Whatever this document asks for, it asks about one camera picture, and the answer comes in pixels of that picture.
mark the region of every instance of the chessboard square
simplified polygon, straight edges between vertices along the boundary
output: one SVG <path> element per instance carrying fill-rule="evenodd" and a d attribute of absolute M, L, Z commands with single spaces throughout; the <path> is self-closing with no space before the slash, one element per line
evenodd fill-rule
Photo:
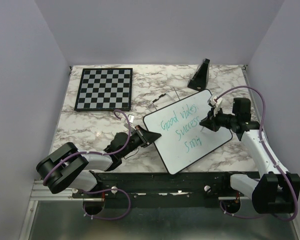
<path fill-rule="evenodd" d="M 122 102 L 117 102 L 117 103 L 115 104 L 115 108 L 117 108 L 117 109 L 122 108 Z"/>
<path fill-rule="evenodd" d="M 110 103 L 116 103 L 117 98 L 116 97 L 110 97 Z"/>
<path fill-rule="evenodd" d="M 97 103 L 91 103 L 91 104 L 90 104 L 90 108 L 91 108 L 91 109 L 95 109 L 96 107 L 97 107 Z"/>
<path fill-rule="evenodd" d="M 78 103 L 78 105 L 76 106 L 77 109 L 83 109 L 85 107 L 84 103 Z"/>
<path fill-rule="evenodd" d="M 108 109 L 110 107 L 110 103 L 109 102 L 105 102 L 102 106 L 103 109 Z"/>

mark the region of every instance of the wall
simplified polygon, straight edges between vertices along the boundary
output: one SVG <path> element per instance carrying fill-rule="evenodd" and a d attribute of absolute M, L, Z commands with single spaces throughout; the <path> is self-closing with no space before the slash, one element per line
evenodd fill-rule
<path fill-rule="evenodd" d="M 271 147 L 292 173 L 300 175 L 300 0 L 285 0 L 247 74 L 266 100 Z"/>
<path fill-rule="evenodd" d="M 0 240 L 18 239 L 69 67 L 33 0 L 0 0 Z"/>
<path fill-rule="evenodd" d="M 247 64 L 284 0 L 36 0 L 71 65 Z"/>

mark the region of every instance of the cable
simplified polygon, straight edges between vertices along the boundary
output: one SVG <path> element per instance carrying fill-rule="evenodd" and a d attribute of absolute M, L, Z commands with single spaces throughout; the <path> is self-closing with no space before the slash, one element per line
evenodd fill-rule
<path fill-rule="evenodd" d="M 75 153 L 73 153 L 73 154 L 67 156 L 65 159 L 61 160 L 57 165 L 55 165 L 54 168 L 52 168 L 52 170 L 45 176 L 45 178 L 44 178 L 44 180 L 43 180 L 43 185 L 44 185 L 44 186 L 47 185 L 48 179 L 50 178 L 51 174 L 52 174 L 56 169 L 58 169 L 62 164 L 64 164 L 65 162 L 69 161 L 71 158 L 73 158 L 73 157 L 75 157 L 75 156 L 77 156 L 77 155 L 81 155 L 81 154 L 97 154 L 97 155 L 106 156 L 106 155 L 114 155 L 114 154 L 117 154 L 117 153 L 121 152 L 123 149 L 125 149 L 125 147 L 128 145 L 128 142 L 129 142 L 129 140 L 130 140 L 130 136 L 131 136 L 131 126 L 130 126 L 130 122 L 129 122 L 128 116 L 127 116 L 123 111 L 121 111 L 121 110 L 119 110 L 119 109 L 115 109 L 115 110 L 113 111 L 115 117 L 116 117 L 117 119 L 121 119 L 121 117 L 119 117 L 119 116 L 116 114 L 116 112 L 123 114 L 123 116 L 125 117 L 126 122 L 127 122 L 127 124 L 128 124 L 128 137 L 127 137 L 127 139 L 126 139 L 125 144 L 123 145 L 123 147 L 120 148 L 120 149 L 117 150 L 117 151 L 109 152 L 109 153 L 101 153 L 101 152 L 97 152 L 97 151 L 79 151 L 79 152 L 75 152 Z"/>
<path fill-rule="evenodd" d="M 240 216 L 240 215 L 234 215 L 233 213 L 227 212 L 227 208 L 226 208 L 226 204 L 224 203 L 224 201 L 220 201 L 220 208 L 223 212 L 223 214 L 227 214 L 229 216 L 238 218 L 238 219 L 260 219 L 262 217 L 264 217 L 264 215 L 259 215 L 259 216 Z"/>
<path fill-rule="evenodd" d="M 116 217 L 101 217 L 101 216 L 95 216 L 95 215 L 90 215 L 90 214 L 88 214 L 87 211 L 86 211 L 86 205 L 83 205 L 84 216 L 89 216 L 89 217 L 94 218 L 94 219 L 110 220 L 110 221 L 112 221 L 112 220 L 119 220 L 119 219 L 122 219 L 122 218 L 124 218 L 126 215 L 128 215 L 128 213 L 130 212 L 130 209 L 131 209 L 131 199 L 130 199 L 128 193 L 125 192 L 125 191 L 123 191 L 122 189 L 118 189 L 118 188 L 116 188 L 116 189 L 111 189 L 111 188 L 109 188 L 109 189 L 104 189 L 104 190 L 100 190 L 100 191 L 91 191 L 91 192 L 90 192 L 90 191 L 82 191 L 82 192 L 85 193 L 85 194 L 101 194 L 101 193 L 109 192 L 109 191 L 119 191 L 119 192 L 123 193 L 123 194 L 126 196 L 126 198 L 128 199 L 128 208 L 127 208 L 127 210 L 125 211 L 125 213 L 123 213 L 123 214 L 120 215 L 120 216 L 116 216 Z"/>
<path fill-rule="evenodd" d="M 294 213 L 291 217 L 288 217 L 288 218 L 282 218 L 280 216 L 277 216 L 274 214 L 274 216 L 282 221 L 292 221 L 293 219 L 296 218 L 297 214 L 298 214 L 298 210 L 299 210 L 299 206 L 298 206 L 298 200 L 297 200 L 297 195 L 294 191 L 294 188 L 291 184 L 291 182 L 289 181 L 288 177 L 286 176 L 286 174 L 284 173 L 284 171 L 281 169 L 280 166 L 277 165 L 277 162 L 276 160 L 274 159 L 274 157 L 272 156 L 271 152 L 269 151 L 267 145 L 265 144 L 265 141 L 262 137 L 262 129 L 263 129 L 263 126 L 264 126 L 264 121 L 265 121 L 265 116 L 266 116 L 266 101 L 263 97 L 263 95 L 261 94 L 261 92 L 259 92 L 257 89 L 253 88 L 253 87 L 250 87 L 250 86 L 236 86 L 236 87 L 233 87 L 225 92 L 223 92 L 222 94 L 220 94 L 217 98 L 216 98 L 216 101 L 221 98 L 222 96 L 226 95 L 227 93 L 233 91 L 233 90 L 236 90 L 236 89 L 241 89 L 241 88 L 244 88 L 244 89 L 251 89 L 253 91 L 255 91 L 261 98 L 262 100 L 262 117 L 261 117 L 261 122 L 260 122 L 260 128 L 259 128 L 259 138 L 260 138 L 260 142 L 265 150 L 265 152 L 267 153 L 267 155 L 269 156 L 271 162 L 274 164 L 274 166 L 278 169 L 278 171 L 282 174 L 284 180 L 286 181 L 290 191 L 291 191 L 291 194 L 292 194 L 292 198 L 293 198 L 293 202 L 294 202 Z"/>

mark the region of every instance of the white marble surface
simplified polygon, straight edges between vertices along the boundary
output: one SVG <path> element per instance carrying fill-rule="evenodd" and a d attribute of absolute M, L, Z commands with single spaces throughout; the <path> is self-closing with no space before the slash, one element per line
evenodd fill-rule
<path fill-rule="evenodd" d="M 73 142 L 77 148 L 101 151 L 118 132 L 127 131 L 112 112 L 76 112 L 74 111 L 82 69 L 84 68 L 133 68 L 132 103 L 129 113 L 134 115 L 134 125 L 144 127 L 142 118 L 149 111 L 146 106 L 158 95 L 171 87 L 178 88 L 180 97 L 189 96 L 196 91 L 187 88 L 188 80 L 197 65 L 89 65 L 74 66 L 67 88 L 57 131 L 53 139 L 52 151 L 67 142 Z M 209 69 L 207 88 L 214 94 L 220 94 L 232 87 L 245 85 L 242 70 L 237 65 L 212 65 Z M 246 89 L 238 89 L 224 97 L 223 112 L 231 113 L 233 97 L 249 98 Z M 207 156 L 203 157 L 184 172 L 213 171 L 256 171 L 256 166 L 246 148 L 233 139 Z M 147 173 L 166 172 L 155 146 L 152 144 L 122 164 L 114 172 Z"/>

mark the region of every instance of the marble tabletop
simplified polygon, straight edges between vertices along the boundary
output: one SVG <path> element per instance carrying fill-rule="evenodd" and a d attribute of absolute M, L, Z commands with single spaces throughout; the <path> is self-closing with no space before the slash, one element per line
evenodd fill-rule
<path fill-rule="evenodd" d="M 197 65 L 81 65 L 74 66 L 66 91 L 57 130 L 53 138 L 52 152 L 67 142 L 73 142 L 79 149 L 101 151 L 106 148 L 118 132 L 127 129 L 112 112 L 77 112 L 74 110 L 82 69 L 84 68 L 133 68 L 132 101 L 129 114 L 134 115 L 134 125 L 143 124 L 143 116 L 150 113 L 146 106 L 171 87 L 178 89 L 180 98 L 196 93 L 187 88 L 188 80 Z M 238 65 L 211 65 L 207 88 L 212 94 L 220 94 L 235 86 L 246 85 Z M 250 98 L 247 89 L 238 89 L 223 99 L 224 113 L 232 112 L 233 97 Z M 234 135 L 232 140 L 195 162 L 183 172 L 256 171 L 254 161 L 247 149 Z M 152 144 L 140 148 L 113 172 L 148 173 L 167 172 Z"/>

